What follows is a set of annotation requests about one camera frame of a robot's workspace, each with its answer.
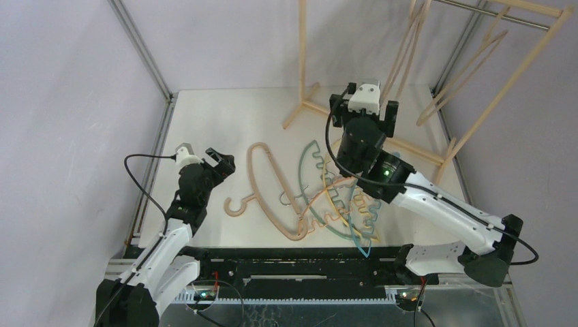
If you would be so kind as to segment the wooden hanger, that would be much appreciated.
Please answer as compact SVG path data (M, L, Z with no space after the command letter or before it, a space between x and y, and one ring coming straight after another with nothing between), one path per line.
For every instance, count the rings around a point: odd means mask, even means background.
M401 97L410 75L419 36L430 7L431 0L422 1L420 5L417 5L416 1L410 2L408 24L395 56L394 64L390 69L385 85L381 89L381 108L385 108L389 100L398 101Z
M433 114L440 111L452 98L454 98L500 45L508 33L508 30L505 29L499 33L494 33L493 30L499 21L508 14L511 8L511 6L505 5L498 13L497 17L494 18L490 27L486 30L478 50L422 111L416 121L417 126L422 126Z
M265 220L285 239L297 242L309 234L307 218L298 201L294 198L290 182L280 160L265 142L256 142L246 151L247 181L249 195L232 205L232 198L224 200L223 209L229 217L243 216L250 204L259 208ZM281 206L273 203L273 192L280 191L288 201L288 212L281 212Z

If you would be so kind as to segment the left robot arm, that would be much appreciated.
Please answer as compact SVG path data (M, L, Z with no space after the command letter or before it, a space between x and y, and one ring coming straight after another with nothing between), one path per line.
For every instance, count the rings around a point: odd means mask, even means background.
M213 266L182 252L207 216L211 192L234 174L233 155L208 148L211 165L183 143L170 156L176 164L178 188L164 224L132 265L116 279L98 286L94 326L159 326L167 307L186 285L208 282Z

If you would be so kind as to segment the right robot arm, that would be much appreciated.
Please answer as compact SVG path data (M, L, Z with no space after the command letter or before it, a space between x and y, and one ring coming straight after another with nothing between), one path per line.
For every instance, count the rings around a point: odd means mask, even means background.
M326 126L343 129L338 152L329 155L344 177L353 177L370 197L416 213L457 238L454 243L404 245L394 274L402 283L440 273L463 273L489 287L500 287L515 265L515 246L523 220L498 217L452 196L382 146L392 136L398 103L386 107L386 118L367 109L350 109L345 95L332 94Z

